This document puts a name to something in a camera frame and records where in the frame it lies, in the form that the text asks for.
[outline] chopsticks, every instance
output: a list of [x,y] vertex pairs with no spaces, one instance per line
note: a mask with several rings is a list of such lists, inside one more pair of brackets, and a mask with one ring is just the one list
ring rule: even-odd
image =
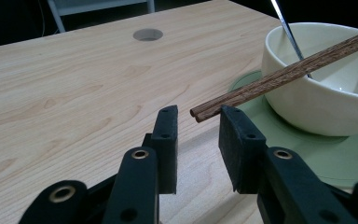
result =
[[338,61],[358,51],[358,35],[324,49],[297,63],[290,64],[246,86],[228,92],[190,110],[197,122],[202,122],[220,113],[221,105],[236,106],[272,91],[319,68]]

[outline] green plate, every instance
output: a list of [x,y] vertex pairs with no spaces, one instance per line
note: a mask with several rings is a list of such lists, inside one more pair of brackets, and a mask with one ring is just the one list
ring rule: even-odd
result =
[[[261,78],[255,71],[240,77],[230,90]],[[269,147],[286,147],[298,153],[327,184],[351,189],[358,182],[358,135],[328,137],[296,129],[279,117],[264,96],[237,106],[266,136]]]

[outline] light wood grain surface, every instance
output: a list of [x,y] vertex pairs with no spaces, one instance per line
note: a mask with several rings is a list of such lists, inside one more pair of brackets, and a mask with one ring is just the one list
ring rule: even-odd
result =
[[[279,21],[211,1],[0,47],[0,223],[17,223],[41,190],[64,179],[92,187],[179,107],[178,186],[160,197],[162,223],[262,223],[253,195],[232,192],[218,117],[189,109],[260,68]],[[156,28],[141,42],[132,34]]]

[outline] metal spoon handle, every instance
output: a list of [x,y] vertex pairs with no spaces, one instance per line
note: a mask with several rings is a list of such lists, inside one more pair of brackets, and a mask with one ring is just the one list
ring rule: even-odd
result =
[[278,2],[276,0],[271,0],[272,5],[275,8],[276,13],[278,14],[278,17],[281,21],[283,30],[286,32],[287,37],[289,38],[290,43],[292,44],[293,48],[295,49],[296,55],[298,57],[299,60],[303,60],[304,56],[300,50],[300,47],[298,46],[295,37],[293,36],[292,30],[290,30],[290,26],[289,24],[286,22],[286,20],[284,19],[283,14],[281,13],[281,9],[278,5]]

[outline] ceramic bowl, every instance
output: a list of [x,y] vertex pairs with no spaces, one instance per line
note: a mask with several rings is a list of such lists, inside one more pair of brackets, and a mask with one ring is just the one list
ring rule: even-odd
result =
[[[304,57],[358,35],[358,29],[317,22],[290,24]],[[263,76],[298,61],[282,27],[265,40]],[[327,136],[358,134],[358,52],[266,94],[283,119],[298,129]]]

